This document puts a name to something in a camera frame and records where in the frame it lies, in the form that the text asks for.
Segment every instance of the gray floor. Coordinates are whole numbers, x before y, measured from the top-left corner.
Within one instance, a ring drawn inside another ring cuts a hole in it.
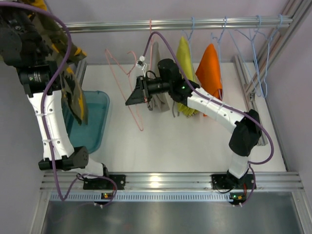
[[[256,193],[243,208],[206,202],[50,202],[42,234],[300,234],[290,193]]]

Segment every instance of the white wall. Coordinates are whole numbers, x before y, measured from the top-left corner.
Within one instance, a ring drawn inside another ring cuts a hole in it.
[[[0,232],[28,233],[43,173],[36,116],[16,70],[0,62]]]
[[[112,22],[129,20],[170,20],[277,16],[287,0],[47,0],[51,10],[64,22]],[[199,62],[204,50],[210,43],[210,33],[219,37],[220,30],[197,30],[192,38],[194,62]],[[181,31],[162,31],[165,38],[177,50]],[[241,51],[251,59],[250,43],[239,33],[234,32]],[[107,63],[104,50],[108,48],[122,63],[132,63],[133,58],[126,55],[129,50],[137,56],[143,53],[149,32],[88,33],[73,34],[74,42],[88,53],[88,62]],[[256,48],[263,44],[259,36]],[[163,43],[159,44],[163,58],[170,54]],[[222,39],[222,60],[229,61],[237,51],[228,33]]]
[[[268,76],[268,105],[291,170],[300,173],[312,204],[312,14]]]

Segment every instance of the blue basket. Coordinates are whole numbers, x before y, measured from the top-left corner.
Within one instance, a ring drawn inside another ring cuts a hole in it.
[[[91,154],[102,142],[109,108],[109,97],[101,91],[83,91],[89,110],[88,125],[79,125],[67,107],[63,108],[67,134],[74,147],[85,146]]]

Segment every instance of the camouflage cloth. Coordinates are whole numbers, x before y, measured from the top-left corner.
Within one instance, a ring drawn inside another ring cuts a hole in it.
[[[47,10],[43,0],[23,0],[23,2]],[[49,17],[35,13],[29,17],[46,44],[53,50],[53,53],[47,57],[47,60],[54,60],[59,66],[67,49],[68,38],[66,34],[58,24]],[[82,124],[83,122],[85,124],[88,123],[88,107],[81,86],[68,64],[78,63],[85,57],[86,54],[79,47],[72,44],[67,64],[65,64],[63,71],[60,74],[63,101],[68,105],[79,124]]]

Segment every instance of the orange cloth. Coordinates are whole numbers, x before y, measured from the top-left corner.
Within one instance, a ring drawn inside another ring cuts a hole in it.
[[[218,55],[213,44],[208,45],[207,49],[205,50],[203,58],[201,59],[196,71],[196,76],[201,83],[201,87],[206,92],[216,97],[217,99],[221,99],[221,70]]]

